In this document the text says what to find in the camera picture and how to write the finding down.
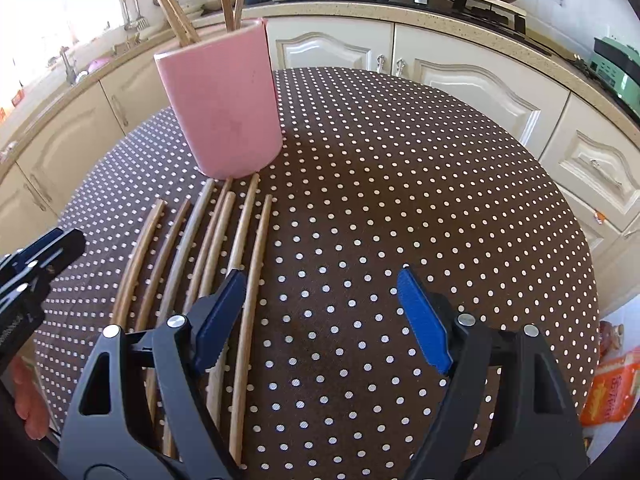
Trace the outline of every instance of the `pink container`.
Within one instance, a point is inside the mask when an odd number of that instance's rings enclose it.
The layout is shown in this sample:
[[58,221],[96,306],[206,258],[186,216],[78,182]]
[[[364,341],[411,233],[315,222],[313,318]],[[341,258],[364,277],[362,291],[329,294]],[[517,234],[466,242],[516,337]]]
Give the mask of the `pink container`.
[[282,147],[266,22],[156,54],[156,65],[200,171],[224,179],[261,170]]

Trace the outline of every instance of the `kitchen cabinet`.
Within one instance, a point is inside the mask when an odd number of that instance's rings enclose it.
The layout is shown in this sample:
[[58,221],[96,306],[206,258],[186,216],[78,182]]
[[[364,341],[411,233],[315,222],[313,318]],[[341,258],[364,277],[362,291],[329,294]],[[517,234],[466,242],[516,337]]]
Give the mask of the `kitchen cabinet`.
[[342,66],[389,73],[393,28],[393,23],[351,18],[271,18],[271,66]]
[[640,150],[572,95],[540,158],[553,180],[623,231],[640,212]]
[[640,294],[639,269],[640,216],[593,263],[601,317]]
[[538,158],[569,91],[509,57],[468,41],[396,25],[392,73],[457,97]]
[[589,245],[592,261],[597,261],[620,237],[620,231],[613,227],[607,219],[599,218],[595,209],[585,204],[573,193],[561,186],[558,186],[558,189],[580,224]]
[[122,131],[128,134],[142,121],[169,106],[154,54],[167,44],[143,52],[100,80]]
[[0,184],[0,254],[30,244],[57,222],[20,168],[12,166]]
[[94,84],[39,131],[17,164],[59,214],[88,171],[122,138],[102,87]]

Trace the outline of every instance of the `metal screw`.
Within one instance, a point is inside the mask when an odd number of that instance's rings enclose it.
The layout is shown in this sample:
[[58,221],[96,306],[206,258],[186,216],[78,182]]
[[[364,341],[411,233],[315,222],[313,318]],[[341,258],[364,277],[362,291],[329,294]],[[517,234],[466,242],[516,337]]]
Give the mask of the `metal screw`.
[[184,316],[181,316],[180,314],[176,314],[175,316],[171,316],[166,323],[171,328],[179,328],[182,325],[184,325],[185,321],[186,321],[186,318]]
[[476,318],[473,317],[471,314],[460,314],[458,316],[458,323],[460,323],[460,325],[462,326],[473,326],[476,324]]
[[529,337],[538,337],[540,330],[538,330],[538,327],[535,325],[525,325],[524,333]]
[[109,325],[104,327],[102,330],[102,335],[108,337],[109,339],[112,337],[116,337],[120,333],[120,327],[117,325]]

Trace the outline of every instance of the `window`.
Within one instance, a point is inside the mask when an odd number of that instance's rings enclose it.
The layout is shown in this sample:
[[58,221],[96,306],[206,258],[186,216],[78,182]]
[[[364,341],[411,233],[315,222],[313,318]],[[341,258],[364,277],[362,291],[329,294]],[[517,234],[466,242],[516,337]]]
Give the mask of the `window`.
[[0,0],[0,107],[43,75],[61,46],[91,41],[107,22],[122,25],[118,0]]

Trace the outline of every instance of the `human hand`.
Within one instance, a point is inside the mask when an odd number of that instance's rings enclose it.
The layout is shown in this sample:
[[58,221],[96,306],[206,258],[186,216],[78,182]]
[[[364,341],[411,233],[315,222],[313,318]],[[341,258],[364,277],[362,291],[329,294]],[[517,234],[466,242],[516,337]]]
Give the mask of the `human hand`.
[[9,364],[14,382],[15,411],[25,421],[24,431],[33,440],[40,440],[49,430],[49,410],[33,384],[33,375],[20,356]]

